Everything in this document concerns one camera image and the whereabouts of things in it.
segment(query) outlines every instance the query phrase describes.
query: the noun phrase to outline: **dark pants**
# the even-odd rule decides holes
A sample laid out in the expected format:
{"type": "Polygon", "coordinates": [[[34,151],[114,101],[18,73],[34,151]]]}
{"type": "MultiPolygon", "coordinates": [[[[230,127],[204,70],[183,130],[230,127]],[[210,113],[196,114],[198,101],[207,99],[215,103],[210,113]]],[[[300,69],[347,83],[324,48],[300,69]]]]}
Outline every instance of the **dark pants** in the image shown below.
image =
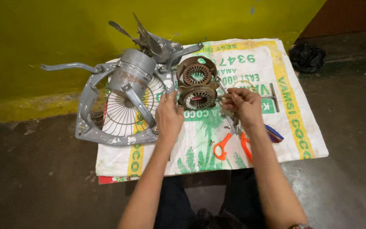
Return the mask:
{"type": "MultiPolygon", "coordinates": [[[[230,213],[252,229],[265,228],[253,169],[231,171],[231,183],[227,186],[220,214],[222,212],[230,213]]],[[[195,221],[196,214],[191,209],[179,176],[165,177],[154,228],[187,229],[192,228],[195,221]]]]}

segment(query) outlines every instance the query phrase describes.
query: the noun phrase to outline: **blue pliers handle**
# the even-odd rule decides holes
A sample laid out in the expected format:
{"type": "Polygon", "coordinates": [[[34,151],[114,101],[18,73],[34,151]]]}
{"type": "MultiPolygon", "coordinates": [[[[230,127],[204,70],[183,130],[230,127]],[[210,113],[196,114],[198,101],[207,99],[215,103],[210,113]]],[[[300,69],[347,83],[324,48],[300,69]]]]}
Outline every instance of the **blue pliers handle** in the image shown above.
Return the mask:
{"type": "Polygon", "coordinates": [[[266,127],[266,131],[270,137],[270,140],[273,143],[279,143],[283,141],[283,137],[280,133],[278,133],[274,128],[268,126],[267,124],[265,124],[266,127]]]}

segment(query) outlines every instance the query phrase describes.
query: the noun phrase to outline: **person's hand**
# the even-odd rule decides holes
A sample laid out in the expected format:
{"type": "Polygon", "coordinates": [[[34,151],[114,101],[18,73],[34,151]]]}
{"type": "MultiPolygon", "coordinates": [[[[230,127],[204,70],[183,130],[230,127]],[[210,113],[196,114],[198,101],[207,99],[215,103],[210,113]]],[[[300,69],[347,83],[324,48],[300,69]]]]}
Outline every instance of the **person's hand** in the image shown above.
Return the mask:
{"type": "Polygon", "coordinates": [[[261,96],[246,88],[228,88],[222,108],[238,113],[244,129],[263,124],[261,96]]]}
{"type": "Polygon", "coordinates": [[[177,91],[163,94],[155,113],[158,140],[162,143],[173,143],[173,145],[184,122],[184,108],[175,105],[176,94],[177,91]]]}

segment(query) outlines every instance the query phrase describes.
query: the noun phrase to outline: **concrete floor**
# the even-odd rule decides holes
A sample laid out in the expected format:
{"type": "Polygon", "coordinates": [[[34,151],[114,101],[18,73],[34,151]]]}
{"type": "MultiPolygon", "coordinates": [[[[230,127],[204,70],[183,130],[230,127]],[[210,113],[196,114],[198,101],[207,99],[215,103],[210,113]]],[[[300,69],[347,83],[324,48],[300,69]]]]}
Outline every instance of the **concrete floor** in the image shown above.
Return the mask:
{"type": "MultiPolygon", "coordinates": [[[[331,40],[351,45],[345,36],[331,40]]],[[[301,76],[330,156],[282,164],[314,228],[366,228],[366,57],[343,56],[301,76]]],[[[97,144],[73,137],[74,120],[0,125],[0,228],[117,225],[135,182],[98,185],[97,144]]],[[[228,171],[182,178],[194,210],[219,210],[228,171]]]]}

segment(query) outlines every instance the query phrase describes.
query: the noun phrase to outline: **person's right hand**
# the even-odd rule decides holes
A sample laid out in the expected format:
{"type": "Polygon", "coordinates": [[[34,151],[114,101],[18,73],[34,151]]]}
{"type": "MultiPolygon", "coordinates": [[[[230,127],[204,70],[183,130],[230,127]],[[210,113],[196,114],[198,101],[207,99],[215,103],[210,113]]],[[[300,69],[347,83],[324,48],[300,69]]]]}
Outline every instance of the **person's right hand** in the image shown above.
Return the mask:
{"type": "Polygon", "coordinates": [[[224,94],[222,108],[238,113],[242,127],[254,127],[263,124],[261,96],[246,88],[228,88],[224,94]]]}

